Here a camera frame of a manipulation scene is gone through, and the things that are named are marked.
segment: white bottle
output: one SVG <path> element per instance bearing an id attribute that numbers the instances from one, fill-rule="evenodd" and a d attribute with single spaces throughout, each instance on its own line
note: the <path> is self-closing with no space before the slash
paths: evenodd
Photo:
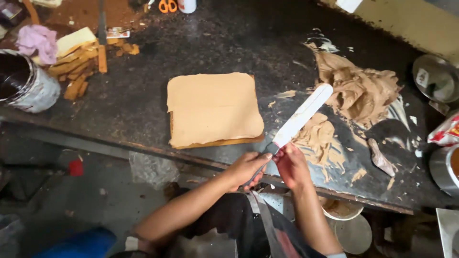
<path id="1" fill-rule="evenodd" d="M 196 10 L 196 0 L 178 0 L 182 13 L 192 13 Z"/>

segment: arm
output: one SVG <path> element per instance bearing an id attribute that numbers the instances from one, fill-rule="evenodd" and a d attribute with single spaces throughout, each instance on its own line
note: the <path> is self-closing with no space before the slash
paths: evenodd
<path id="1" fill-rule="evenodd" d="M 306 242 L 323 255 L 343 252 L 325 219 L 304 154 L 288 143 L 273 160 L 293 193 L 296 223 Z"/>
<path id="2" fill-rule="evenodd" d="M 236 191 L 247 182 L 271 157 L 270 153 L 258 157 L 258 152 L 242 155 L 220 175 L 154 211 L 137 225 L 135 232 L 154 247 L 166 244 L 178 230 L 195 222 L 223 194 Z M 263 173 L 260 173 L 246 186 L 246 190 L 254 186 L 262 176 Z"/>

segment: blue object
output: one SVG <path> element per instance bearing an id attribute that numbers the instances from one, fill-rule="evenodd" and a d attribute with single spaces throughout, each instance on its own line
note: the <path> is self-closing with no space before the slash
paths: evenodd
<path id="1" fill-rule="evenodd" d="M 81 232 L 32 258 L 104 258 L 116 236 L 104 228 Z"/>

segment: hand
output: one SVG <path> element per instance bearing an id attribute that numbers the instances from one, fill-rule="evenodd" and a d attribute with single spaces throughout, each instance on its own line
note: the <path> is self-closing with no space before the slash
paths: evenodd
<path id="1" fill-rule="evenodd" d="M 311 181 L 308 163 L 304 154 L 289 142 L 274 156 L 279 174 L 285 185 L 293 192 L 303 189 Z"/>
<path id="2" fill-rule="evenodd" d="M 228 169 L 226 169 L 222 176 L 228 179 L 230 183 L 229 191 L 236 191 L 240 185 L 246 183 L 255 172 L 264 164 L 271 160 L 272 154 L 266 153 L 258 157 L 258 152 L 247 152 L 240 156 Z M 263 177 L 263 173 L 266 170 L 266 166 L 261 170 L 260 173 L 252 180 L 252 182 L 244 187 L 244 190 L 249 190 L 252 186 L 256 185 L 258 181 Z"/>

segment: gray handle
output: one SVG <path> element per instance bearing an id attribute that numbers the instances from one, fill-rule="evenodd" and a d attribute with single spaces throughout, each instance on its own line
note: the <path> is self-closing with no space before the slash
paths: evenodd
<path id="1" fill-rule="evenodd" d="M 263 152 L 260 153 L 259 156 L 263 155 L 263 154 L 266 154 L 266 153 L 271 153 L 273 156 L 277 154 L 277 152 L 279 151 L 279 147 L 273 143 L 273 142 L 270 142 L 268 145 L 266 145 L 266 148 L 264 149 Z M 245 184 L 243 184 L 242 186 L 247 186 L 249 185 L 252 180 L 258 175 L 258 173 L 260 173 L 260 171 L 266 166 L 266 164 L 264 164 L 263 166 L 261 166 L 256 172 L 255 174 L 252 176 L 252 178 L 250 178 L 249 181 L 247 181 Z"/>

